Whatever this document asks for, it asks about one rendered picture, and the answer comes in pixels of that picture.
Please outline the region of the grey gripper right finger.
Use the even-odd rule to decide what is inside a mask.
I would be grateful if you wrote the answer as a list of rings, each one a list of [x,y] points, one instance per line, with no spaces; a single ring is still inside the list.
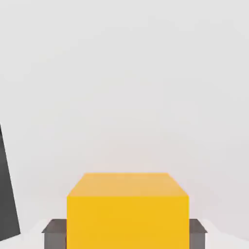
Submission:
[[[221,232],[207,219],[190,219],[190,249],[249,249],[249,240]]]

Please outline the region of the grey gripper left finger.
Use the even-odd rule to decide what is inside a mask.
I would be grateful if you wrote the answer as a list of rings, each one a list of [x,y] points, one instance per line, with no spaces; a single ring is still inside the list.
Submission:
[[[67,249],[67,220],[41,219],[28,231],[1,241],[0,249]]]

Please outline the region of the small yellow cube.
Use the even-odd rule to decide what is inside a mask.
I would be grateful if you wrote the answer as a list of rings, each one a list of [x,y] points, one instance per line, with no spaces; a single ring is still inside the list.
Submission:
[[[67,197],[67,249],[190,249],[189,197],[167,173],[86,173]]]

